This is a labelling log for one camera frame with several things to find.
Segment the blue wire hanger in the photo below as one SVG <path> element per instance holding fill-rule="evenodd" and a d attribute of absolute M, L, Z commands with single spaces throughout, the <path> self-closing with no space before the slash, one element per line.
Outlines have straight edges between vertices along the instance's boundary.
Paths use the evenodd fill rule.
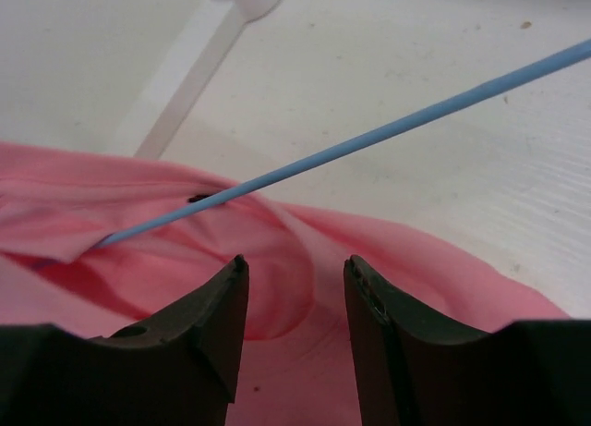
<path fill-rule="evenodd" d="M 321 165 L 331 163 L 351 153 L 364 150 L 415 128 L 425 126 L 426 124 L 439 120 L 445 116 L 460 112 L 478 103 L 483 103 L 488 99 L 502 95 L 508 91 L 519 88 L 527 83 L 541 79 L 567 67 L 571 67 L 589 58 L 590 41 L 585 40 L 560 50 L 553 55 L 544 57 L 534 63 L 479 84 L 472 89 L 429 105 L 389 124 L 372 129 L 320 152 L 313 153 L 310 156 L 270 171 L 262 176 L 250 179 L 237 186 L 219 191 L 198 201 L 192 202 L 182 209 L 165 213 L 140 225 L 135 225 L 129 229 L 113 233 L 97 243 L 95 247 L 100 249 L 111 246 L 158 227 L 171 224 L 174 221 L 186 218 L 192 214 L 241 198 L 252 192 L 267 188 L 268 186 L 279 183 L 293 176 L 300 175 Z"/>

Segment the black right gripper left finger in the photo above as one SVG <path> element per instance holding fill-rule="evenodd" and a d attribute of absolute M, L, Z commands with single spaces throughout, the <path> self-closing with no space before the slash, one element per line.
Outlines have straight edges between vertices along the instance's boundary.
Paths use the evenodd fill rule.
<path fill-rule="evenodd" d="M 235 401 L 249 272 L 204 285 L 109 337 L 52 324 L 1 329 L 5 425 L 222 425 Z"/>

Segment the pink t shirt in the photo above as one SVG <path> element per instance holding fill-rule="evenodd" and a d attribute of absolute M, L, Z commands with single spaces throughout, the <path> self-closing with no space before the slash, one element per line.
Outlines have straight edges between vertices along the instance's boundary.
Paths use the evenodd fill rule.
<path fill-rule="evenodd" d="M 98 248 L 114 232 L 229 187 L 180 165 L 3 143 L 2 322 L 109 335 L 201 286 L 240 254 L 250 291 L 229 423 L 357 425 L 344 303 L 349 257 L 481 330 L 564 317 L 534 289 L 439 238 L 257 194 Z"/>

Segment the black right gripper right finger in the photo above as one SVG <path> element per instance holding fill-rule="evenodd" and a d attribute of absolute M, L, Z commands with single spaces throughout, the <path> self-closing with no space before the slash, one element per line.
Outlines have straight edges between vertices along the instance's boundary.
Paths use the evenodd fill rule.
<path fill-rule="evenodd" d="M 590 323 L 518 321 L 487 333 L 344 265 L 361 420 L 366 425 L 586 425 Z"/>

